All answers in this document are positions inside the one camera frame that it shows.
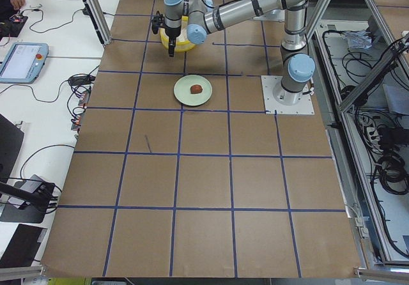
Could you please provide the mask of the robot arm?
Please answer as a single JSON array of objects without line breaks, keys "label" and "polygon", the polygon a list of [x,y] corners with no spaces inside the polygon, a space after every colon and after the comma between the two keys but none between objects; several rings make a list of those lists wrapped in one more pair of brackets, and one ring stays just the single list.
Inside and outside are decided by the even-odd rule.
[{"label": "robot arm", "polygon": [[163,28],[168,36],[168,54],[174,56],[176,39],[181,34],[182,18],[188,18],[187,38],[198,45],[211,33],[222,31],[273,10],[284,11],[284,37],[281,55],[284,73],[273,90],[282,105],[299,102],[304,87],[311,80],[315,63],[306,51],[308,0],[232,0],[212,6],[210,0],[164,0],[165,13],[156,13],[151,30],[157,34]]}]

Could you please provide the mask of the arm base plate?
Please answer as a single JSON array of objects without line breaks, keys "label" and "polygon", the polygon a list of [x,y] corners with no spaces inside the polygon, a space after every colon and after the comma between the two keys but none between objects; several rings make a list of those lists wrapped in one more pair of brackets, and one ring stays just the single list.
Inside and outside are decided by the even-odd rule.
[{"label": "arm base plate", "polygon": [[281,79],[280,75],[261,76],[265,112],[295,116],[314,115],[308,84],[305,84],[301,92],[290,93],[282,88]]}]

